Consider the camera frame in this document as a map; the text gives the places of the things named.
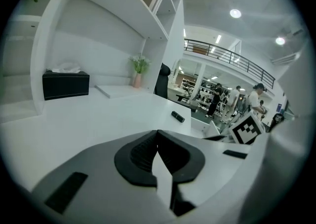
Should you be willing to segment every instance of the blue sign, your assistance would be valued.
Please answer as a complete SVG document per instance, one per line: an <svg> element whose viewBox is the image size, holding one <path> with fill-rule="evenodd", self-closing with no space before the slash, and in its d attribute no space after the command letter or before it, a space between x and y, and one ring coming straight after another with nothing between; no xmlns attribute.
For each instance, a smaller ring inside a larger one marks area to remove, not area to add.
<svg viewBox="0 0 316 224"><path fill-rule="evenodd" d="M282 104L279 103L279 104L277 105L277 108L276 108L277 110L276 110L276 111L277 111L277 112L280 112L281 107L282 107Z"/></svg>

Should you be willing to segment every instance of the black pants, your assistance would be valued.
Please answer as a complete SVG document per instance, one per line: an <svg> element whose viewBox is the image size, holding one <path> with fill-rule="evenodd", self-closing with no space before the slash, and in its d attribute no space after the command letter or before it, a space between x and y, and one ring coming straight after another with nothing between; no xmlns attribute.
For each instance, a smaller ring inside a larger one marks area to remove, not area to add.
<svg viewBox="0 0 316 224"><path fill-rule="evenodd" d="M208 116L212 116L213 113L215 112L216 110L216 106L217 106L218 102L217 103L213 103L213 101L211 102L211 105L209 106L209 109L208 109Z"/></svg>

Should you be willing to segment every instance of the white t-shirt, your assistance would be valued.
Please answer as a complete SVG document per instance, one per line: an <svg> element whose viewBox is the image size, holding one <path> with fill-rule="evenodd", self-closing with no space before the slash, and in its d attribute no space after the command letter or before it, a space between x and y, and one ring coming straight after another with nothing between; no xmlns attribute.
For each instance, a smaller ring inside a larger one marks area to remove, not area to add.
<svg viewBox="0 0 316 224"><path fill-rule="evenodd" d="M228 105L232 105L235 97L237 97L237 100L238 100L238 97L239 97L239 91L238 90L232 90L231 93L229 94L229 98L227 100L227 104Z"/></svg>
<svg viewBox="0 0 316 224"><path fill-rule="evenodd" d="M259 106L259 96L256 91L253 91L248 97L248 104L250 104L250 108Z"/></svg>

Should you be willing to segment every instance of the recessed light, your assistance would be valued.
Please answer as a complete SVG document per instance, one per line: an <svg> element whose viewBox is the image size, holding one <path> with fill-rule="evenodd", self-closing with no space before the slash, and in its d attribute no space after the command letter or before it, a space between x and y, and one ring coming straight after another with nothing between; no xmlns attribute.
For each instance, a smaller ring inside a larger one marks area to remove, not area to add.
<svg viewBox="0 0 316 224"><path fill-rule="evenodd" d="M241 12L238 9L232 9L230 14L233 18L240 18L241 17Z"/></svg>
<svg viewBox="0 0 316 224"><path fill-rule="evenodd" d="M222 35L218 35L218 37L217 37L217 40L216 40L216 44L218 44L219 43L219 41L221 40L221 37L222 37Z"/></svg>
<svg viewBox="0 0 316 224"><path fill-rule="evenodd" d="M278 45L284 45L284 44L285 44L285 39L278 37L278 38L276 39L276 43L277 43Z"/></svg>

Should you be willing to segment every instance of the black tissue box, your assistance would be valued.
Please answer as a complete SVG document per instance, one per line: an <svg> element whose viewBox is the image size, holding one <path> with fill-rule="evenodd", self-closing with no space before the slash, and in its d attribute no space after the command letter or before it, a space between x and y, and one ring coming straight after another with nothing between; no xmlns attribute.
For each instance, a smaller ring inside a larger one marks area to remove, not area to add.
<svg viewBox="0 0 316 224"><path fill-rule="evenodd" d="M90 76L84 72L55 73L46 70L43 74L44 99L88 95Z"/></svg>

